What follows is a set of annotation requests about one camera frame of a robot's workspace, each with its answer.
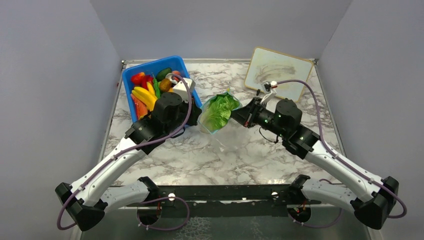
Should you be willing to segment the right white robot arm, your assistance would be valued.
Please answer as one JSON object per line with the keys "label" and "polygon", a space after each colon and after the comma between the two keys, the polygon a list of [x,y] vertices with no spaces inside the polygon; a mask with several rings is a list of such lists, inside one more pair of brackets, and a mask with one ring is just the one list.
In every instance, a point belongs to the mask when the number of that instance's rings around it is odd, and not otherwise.
{"label": "right white robot arm", "polygon": [[289,199],[300,204],[306,200],[331,204],[350,213],[365,226],[380,230],[397,200],[399,182],[381,178],[352,163],[330,148],[320,135],[301,124],[303,112],[289,99],[280,100],[271,112],[259,97],[231,112],[231,118],[246,128],[260,126],[281,138],[291,154],[327,171],[345,187],[321,183],[299,175],[288,187]]}

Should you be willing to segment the brown toy kiwi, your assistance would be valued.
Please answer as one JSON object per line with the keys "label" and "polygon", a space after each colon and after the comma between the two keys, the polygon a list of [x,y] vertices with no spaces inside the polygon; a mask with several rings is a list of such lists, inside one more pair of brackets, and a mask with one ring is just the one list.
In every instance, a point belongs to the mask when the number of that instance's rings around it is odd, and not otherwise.
{"label": "brown toy kiwi", "polygon": [[173,83],[168,78],[164,78],[159,83],[159,89],[162,93],[169,92],[172,87],[173,87]]}

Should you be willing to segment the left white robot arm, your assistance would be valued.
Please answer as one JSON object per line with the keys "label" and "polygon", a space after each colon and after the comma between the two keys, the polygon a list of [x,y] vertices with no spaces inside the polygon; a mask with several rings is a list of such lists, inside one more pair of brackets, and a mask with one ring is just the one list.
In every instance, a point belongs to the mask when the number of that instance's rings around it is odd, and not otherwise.
{"label": "left white robot arm", "polygon": [[194,100],[184,101],[177,93],[164,93],[154,103],[153,111],[133,122],[115,149],[93,169],[74,182],[62,182],[55,188],[62,203],[59,214],[67,212],[74,221],[71,227],[85,232],[108,212],[135,202],[147,206],[155,203],[158,187],[148,177],[127,187],[112,189],[111,185],[167,139],[186,126],[197,125],[201,112]]}

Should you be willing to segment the clear zip top bag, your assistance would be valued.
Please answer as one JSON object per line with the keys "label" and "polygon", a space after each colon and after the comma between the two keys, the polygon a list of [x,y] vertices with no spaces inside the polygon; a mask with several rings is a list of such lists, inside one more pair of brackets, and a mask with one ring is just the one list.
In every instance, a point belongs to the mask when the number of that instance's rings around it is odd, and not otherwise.
{"label": "clear zip top bag", "polygon": [[201,106],[201,114],[197,120],[198,129],[208,136],[212,145],[223,151],[229,146],[223,129],[231,119],[233,111],[242,107],[241,102],[233,95],[232,89],[227,88],[209,98]]}

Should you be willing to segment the green toy lettuce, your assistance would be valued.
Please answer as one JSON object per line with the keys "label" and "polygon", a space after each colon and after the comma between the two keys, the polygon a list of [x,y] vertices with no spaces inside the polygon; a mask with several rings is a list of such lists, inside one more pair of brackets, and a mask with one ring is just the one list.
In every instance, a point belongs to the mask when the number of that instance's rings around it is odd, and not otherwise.
{"label": "green toy lettuce", "polygon": [[239,105],[240,102],[232,95],[218,94],[204,108],[200,123],[211,133],[218,131],[228,123],[232,111]]}

